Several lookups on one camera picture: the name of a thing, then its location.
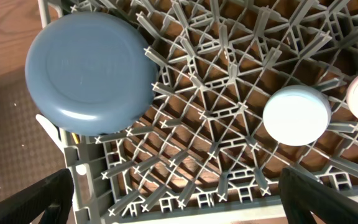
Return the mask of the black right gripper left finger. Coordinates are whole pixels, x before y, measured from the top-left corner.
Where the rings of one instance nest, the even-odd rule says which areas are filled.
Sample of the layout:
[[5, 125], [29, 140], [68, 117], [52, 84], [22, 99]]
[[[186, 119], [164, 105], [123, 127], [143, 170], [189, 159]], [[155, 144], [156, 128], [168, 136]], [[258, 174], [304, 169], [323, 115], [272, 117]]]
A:
[[73, 194], [70, 170], [60, 169], [0, 202], [0, 223], [30, 223], [39, 215], [40, 223], [66, 223]]

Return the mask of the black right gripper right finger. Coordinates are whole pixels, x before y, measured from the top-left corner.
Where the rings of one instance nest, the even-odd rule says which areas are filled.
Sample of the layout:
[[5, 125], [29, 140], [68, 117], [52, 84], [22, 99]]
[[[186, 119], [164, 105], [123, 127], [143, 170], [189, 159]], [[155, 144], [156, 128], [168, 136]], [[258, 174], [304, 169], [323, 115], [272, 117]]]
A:
[[289, 223], [358, 223], [358, 203], [292, 167], [282, 170], [278, 188]]

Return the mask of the light blue plastic knife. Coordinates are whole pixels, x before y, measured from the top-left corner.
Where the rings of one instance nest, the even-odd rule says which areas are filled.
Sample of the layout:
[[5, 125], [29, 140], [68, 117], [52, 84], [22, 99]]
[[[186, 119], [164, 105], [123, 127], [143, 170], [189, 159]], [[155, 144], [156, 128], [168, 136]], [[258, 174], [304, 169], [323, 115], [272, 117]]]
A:
[[41, 127], [45, 130], [45, 132], [49, 135], [51, 140], [56, 144], [61, 152], [64, 152], [64, 146], [59, 138], [58, 129], [52, 124], [46, 117], [41, 114], [35, 115], [36, 120], [39, 122]]

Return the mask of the light blue plastic cup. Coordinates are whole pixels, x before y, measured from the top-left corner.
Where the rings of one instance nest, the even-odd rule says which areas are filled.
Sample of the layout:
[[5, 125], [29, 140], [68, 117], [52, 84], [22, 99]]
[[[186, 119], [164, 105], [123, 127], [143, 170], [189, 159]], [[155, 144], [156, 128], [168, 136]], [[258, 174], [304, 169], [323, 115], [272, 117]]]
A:
[[291, 85], [269, 98], [262, 119], [274, 140], [287, 146], [302, 146], [323, 135], [331, 120], [331, 107], [320, 91]]

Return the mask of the dark blue plate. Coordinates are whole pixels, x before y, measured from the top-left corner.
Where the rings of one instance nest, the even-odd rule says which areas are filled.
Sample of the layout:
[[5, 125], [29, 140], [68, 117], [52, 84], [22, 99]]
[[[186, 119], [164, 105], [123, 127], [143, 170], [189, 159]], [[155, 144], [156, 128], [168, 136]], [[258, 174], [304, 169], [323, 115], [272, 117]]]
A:
[[86, 136], [133, 125], [150, 108], [157, 65], [128, 22], [103, 12], [77, 12], [51, 22], [25, 61], [28, 91], [54, 125]]

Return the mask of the wooden chopstick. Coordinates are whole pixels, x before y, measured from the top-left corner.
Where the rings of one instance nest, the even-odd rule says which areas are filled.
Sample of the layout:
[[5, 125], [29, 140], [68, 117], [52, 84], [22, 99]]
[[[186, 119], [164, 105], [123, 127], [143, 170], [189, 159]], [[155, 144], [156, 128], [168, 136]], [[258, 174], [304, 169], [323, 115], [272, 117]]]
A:
[[80, 143], [80, 139], [79, 139], [79, 136], [75, 133], [71, 133], [71, 136], [75, 142], [75, 144], [79, 144]]

